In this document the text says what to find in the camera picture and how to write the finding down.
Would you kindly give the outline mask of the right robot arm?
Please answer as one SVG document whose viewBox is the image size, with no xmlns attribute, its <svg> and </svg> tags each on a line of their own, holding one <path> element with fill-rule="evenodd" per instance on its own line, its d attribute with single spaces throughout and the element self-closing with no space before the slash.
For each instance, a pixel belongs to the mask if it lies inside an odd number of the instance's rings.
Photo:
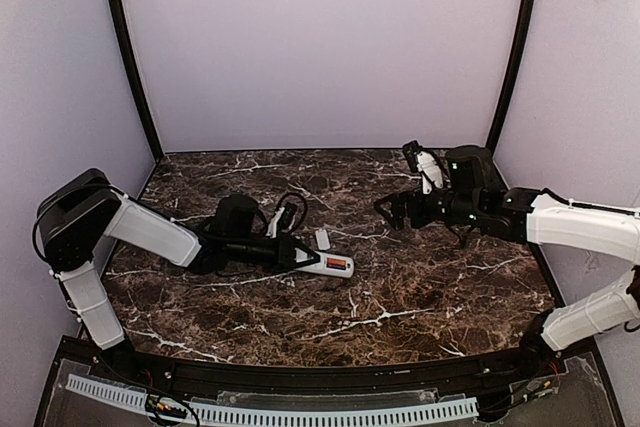
<svg viewBox="0 0 640 427">
<path fill-rule="evenodd" d="M 549 188 L 508 188 L 492 153 L 463 145 L 438 155 L 416 141 L 402 153 L 422 184 L 391 193 L 374 208 L 389 225 L 420 229 L 439 222 L 518 244 L 566 247 L 629 263 L 618 280 L 567 306 L 537 315 L 520 341 L 549 355 L 639 317 L 639 211 L 564 198 Z"/>
</svg>

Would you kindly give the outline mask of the white remote control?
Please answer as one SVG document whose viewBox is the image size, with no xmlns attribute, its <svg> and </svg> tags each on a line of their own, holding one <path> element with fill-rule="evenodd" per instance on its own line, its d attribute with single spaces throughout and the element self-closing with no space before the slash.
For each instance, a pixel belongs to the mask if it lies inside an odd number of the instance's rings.
<svg viewBox="0 0 640 427">
<path fill-rule="evenodd" d="M 327 252 L 314 251 L 312 254 L 296 250 L 297 271 L 314 275 L 349 279 L 354 274 L 354 261 L 350 257 Z"/>
</svg>

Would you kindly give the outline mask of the white battery cover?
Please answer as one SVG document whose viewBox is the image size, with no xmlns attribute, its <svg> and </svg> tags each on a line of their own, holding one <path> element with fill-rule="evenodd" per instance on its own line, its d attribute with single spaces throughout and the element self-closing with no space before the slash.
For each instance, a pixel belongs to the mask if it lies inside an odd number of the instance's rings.
<svg viewBox="0 0 640 427">
<path fill-rule="evenodd" d="M 331 249 L 331 243 L 326 229 L 317 229 L 314 234 L 316 239 L 316 246 L 320 251 L 328 251 Z"/>
</svg>

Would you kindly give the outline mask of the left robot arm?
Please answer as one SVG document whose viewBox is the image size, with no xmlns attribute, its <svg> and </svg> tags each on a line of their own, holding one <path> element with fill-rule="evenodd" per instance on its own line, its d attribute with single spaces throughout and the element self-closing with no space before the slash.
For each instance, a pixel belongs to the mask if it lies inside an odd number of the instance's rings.
<svg viewBox="0 0 640 427">
<path fill-rule="evenodd" d="M 94 251 L 109 238 L 158 256 L 195 275 L 223 271 L 231 262 L 274 273 L 319 274 L 322 255 L 267 220 L 243 194 L 223 198 L 197 228 L 151 209 L 113 186 L 95 168 L 61 187 L 38 207 L 31 241 L 71 308 L 101 350 L 127 336 L 97 272 Z"/>
</svg>

